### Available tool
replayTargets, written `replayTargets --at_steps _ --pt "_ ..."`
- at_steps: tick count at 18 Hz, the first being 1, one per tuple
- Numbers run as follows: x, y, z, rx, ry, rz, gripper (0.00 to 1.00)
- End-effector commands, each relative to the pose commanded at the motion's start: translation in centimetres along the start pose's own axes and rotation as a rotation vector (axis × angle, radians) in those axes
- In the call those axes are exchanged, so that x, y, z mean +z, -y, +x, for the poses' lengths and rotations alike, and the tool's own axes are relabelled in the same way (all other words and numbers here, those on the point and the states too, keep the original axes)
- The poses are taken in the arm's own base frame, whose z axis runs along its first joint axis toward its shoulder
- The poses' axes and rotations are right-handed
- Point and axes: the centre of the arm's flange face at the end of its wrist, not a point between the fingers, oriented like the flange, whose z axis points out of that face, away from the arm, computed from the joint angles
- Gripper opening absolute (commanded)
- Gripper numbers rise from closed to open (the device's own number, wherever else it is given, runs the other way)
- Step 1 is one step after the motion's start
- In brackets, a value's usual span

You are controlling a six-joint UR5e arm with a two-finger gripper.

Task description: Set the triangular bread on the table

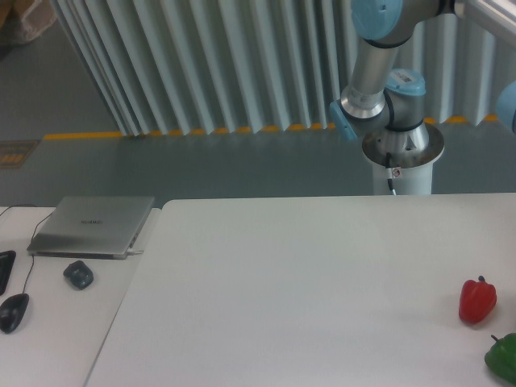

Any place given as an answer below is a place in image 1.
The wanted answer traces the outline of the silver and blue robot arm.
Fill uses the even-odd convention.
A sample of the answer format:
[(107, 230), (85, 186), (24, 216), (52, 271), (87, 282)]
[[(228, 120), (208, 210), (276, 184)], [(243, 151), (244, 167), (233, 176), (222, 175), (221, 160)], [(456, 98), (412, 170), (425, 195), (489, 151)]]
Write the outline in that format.
[(398, 49), (419, 23), (453, 14), (515, 44), (513, 1), (353, 1), (351, 9), (361, 38), (359, 52), (351, 80), (330, 107), (331, 117), (346, 139), (380, 127), (412, 131), (423, 123), (423, 77), (393, 85), (390, 76)]

